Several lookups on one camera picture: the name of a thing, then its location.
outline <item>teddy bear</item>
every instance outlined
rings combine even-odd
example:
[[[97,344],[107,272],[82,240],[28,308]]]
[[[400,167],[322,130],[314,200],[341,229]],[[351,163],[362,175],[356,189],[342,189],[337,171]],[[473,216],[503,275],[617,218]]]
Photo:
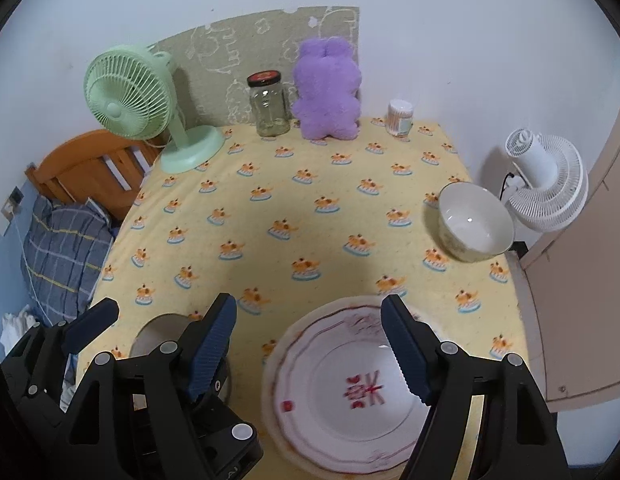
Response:
[[[299,98],[292,112],[301,121],[304,139],[357,137],[361,104],[355,95],[361,71],[352,55],[352,46],[338,37],[311,38],[300,45],[293,70]]]

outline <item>fan center cap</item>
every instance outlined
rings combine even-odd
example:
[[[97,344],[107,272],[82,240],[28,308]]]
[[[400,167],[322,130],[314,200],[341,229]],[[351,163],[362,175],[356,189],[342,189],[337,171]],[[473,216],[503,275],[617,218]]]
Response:
[[[123,111],[121,105],[119,103],[115,103],[114,101],[107,104],[106,110],[107,114],[115,119],[118,119]]]

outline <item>green fan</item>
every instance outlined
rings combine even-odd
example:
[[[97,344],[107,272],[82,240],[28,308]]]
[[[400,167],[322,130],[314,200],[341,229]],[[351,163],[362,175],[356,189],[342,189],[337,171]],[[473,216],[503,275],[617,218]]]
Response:
[[[120,45],[98,56],[85,75],[85,101],[99,123],[127,139],[145,140],[165,127],[171,140],[161,152],[161,169],[183,173],[212,158],[225,138],[213,126],[185,130],[177,114],[171,54]]]

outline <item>pink cabinet door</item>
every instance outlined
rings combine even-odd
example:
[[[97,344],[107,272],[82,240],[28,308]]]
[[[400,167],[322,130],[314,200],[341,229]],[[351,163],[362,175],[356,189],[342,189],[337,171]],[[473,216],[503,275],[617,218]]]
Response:
[[[620,395],[620,187],[599,186],[581,215],[526,273],[541,331],[548,401],[573,397],[577,403],[571,407],[578,407]]]

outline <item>fan stand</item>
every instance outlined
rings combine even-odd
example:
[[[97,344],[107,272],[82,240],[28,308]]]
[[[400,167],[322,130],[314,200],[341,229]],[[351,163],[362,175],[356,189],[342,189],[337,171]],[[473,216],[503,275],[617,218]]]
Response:
[[[204,124],[186,131],[176,114],[168,129],[172,139],[161,152],[161,170],[165,173],[193,170],[210,160],[225,142],[223,134],[214,126]]]

